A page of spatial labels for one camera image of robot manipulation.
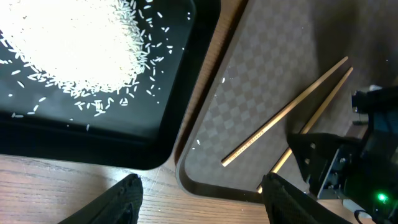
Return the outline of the wooden chopstick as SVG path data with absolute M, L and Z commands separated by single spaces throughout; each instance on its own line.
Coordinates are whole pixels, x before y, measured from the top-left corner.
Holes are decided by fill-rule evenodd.
M 224 159 L 221 160 L 223 167 L 228 166 L 233 162 L 240 154 L 242 154 L 249 146 L 257 141 L 264 133 L 266 133 L 273 125 L 278 123 L 284 116 L 292 111 L 301 101 L 303 101 L 311 92 L 318 88 L 332 73 L 340 68 L 347 60 L 348 56 L 342 58 L 338 63 L 332 66 L 327 72 L 325 72 L 318 80 L 314 81 L 308 88 L 306 88 L 299 96 L 293 99 L 288 105 L 283 107 L 277 114 L 275 114 L 269 121 L 263 124 L 254 134 L 250 135 L 245 141 L 243 141 L 235 150 L 229 153 Z
M 326 110 L 327 106 L 331 103 L 332 99 L 343 86 L 352 71 L 353 67 L 350 67 L 335 87 L 331 89 L 331 92 L 328 95 L 322 93 L 322 96 L 324 96 L 323 101 L 320 101 L 320 99 L 317 98 L 317 94 L 319 94 L 319 91 L 317 91 L 313 93 L 309 99 L 304 100 L 298 108 L 294 109 L 293 113 L 288 115 L 285 119 L 286 127 L 282 130 L 281 139 L 285 141 L 289 134 L 308 133 L 322 113 Z M 295 156 L 289 147 L 283 152 L 278 151 L 275 159 L 265 158 L 260 165 L 256 166 L 256 176 L 260 177 L 269 172 L 275 172 L 282 177 L 285 177 L 291 184 L 301 191 L 306 192 L 309 185 L 306 183 L 305 179 L 302 178 L 298 162 L 294 159 Z

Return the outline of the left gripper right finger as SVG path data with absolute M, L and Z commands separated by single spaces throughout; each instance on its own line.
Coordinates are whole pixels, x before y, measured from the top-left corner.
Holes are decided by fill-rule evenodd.
M 262 178 L 262 197 L 270 224 L 349 223 L 275 173 Z

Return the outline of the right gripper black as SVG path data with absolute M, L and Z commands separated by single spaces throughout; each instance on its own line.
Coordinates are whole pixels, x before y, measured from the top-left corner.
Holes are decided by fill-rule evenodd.
M 361 140 L 329 133 L 288 134 L 302 179 L 318 199 L 372 201 L 368 150 Z

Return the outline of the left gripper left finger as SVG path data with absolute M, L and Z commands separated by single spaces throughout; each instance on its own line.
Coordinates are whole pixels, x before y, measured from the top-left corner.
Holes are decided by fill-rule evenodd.
M 143 186 L 137 174 L 129 174 L 60 224 L 137 224 Z

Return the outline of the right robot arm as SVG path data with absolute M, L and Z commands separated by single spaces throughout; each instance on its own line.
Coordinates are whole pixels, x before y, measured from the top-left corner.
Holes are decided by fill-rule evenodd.
M 289 134 L 302 179 L 318 199 L 350 199 L 376 223 L 397 223 L 397 87 L 356 91 L 355 113 L 367 114 L 361 138 Z

